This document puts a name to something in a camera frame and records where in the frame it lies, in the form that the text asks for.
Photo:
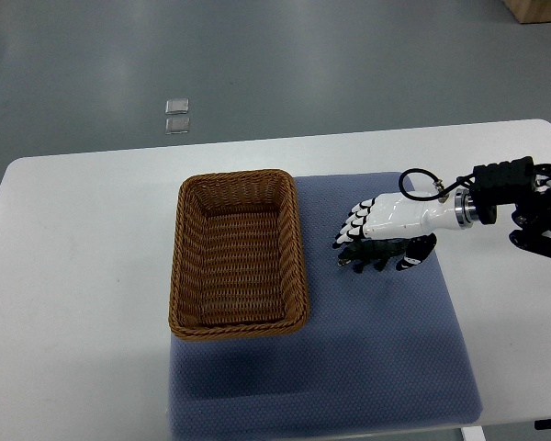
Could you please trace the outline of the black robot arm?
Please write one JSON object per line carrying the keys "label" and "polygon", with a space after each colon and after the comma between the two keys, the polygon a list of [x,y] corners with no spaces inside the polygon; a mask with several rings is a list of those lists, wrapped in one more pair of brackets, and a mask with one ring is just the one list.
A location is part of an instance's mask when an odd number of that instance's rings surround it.
{"label": "black robot arm", "polygon": [[509,234],[513,245],[551,258],[551,164],[535,164],[527,156],[510,162],[477,165],[468,187],[478,220],[490,225],[497,207],[513,205],[517,229]]}

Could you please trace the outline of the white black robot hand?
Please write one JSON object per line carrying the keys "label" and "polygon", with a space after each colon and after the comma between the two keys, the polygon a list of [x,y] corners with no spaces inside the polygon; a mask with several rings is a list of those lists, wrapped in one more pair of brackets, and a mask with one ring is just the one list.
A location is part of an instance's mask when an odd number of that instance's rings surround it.
{"label": "white black robot hand", "polygon": [[332,247],[342,251],[355,240],[409,239],[405,254],[393,257],[398,259],[396,269],[403,271],[430,256],[437,243],[435,231],[464,230],[476,221],[475,207],[466,190],[458,189],[444,201],[382,194],[352,208]]}

